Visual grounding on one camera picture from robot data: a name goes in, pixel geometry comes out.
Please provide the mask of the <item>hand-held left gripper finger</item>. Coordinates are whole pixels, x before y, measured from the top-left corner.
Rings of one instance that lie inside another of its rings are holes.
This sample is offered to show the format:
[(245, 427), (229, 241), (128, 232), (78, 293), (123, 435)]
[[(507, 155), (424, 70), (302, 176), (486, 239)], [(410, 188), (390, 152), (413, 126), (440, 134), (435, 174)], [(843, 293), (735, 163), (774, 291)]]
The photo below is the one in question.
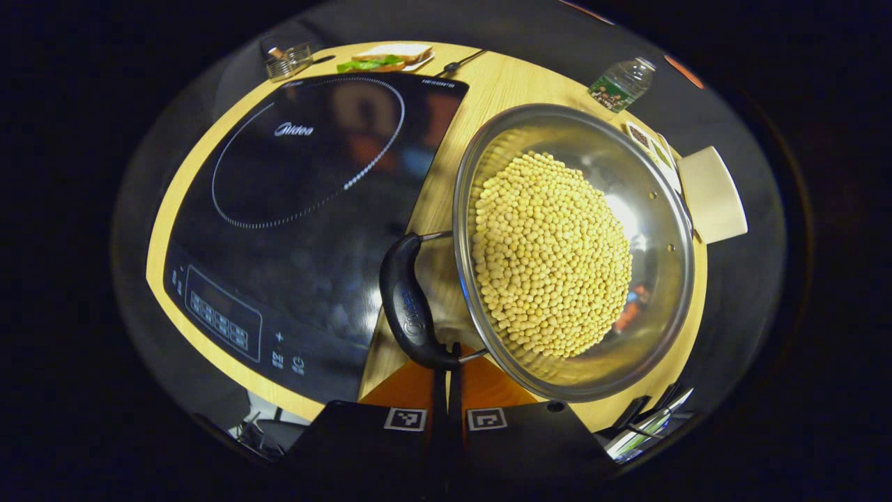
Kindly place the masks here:
[(460, 483), (605, 483), (615, 462), (573, 409), (538, 400), (483, 356), (450, 372)]
[(445, 374), (407, 362), (357, 402), (326, 404), (286, 454), (303, 483), (426, 483)]

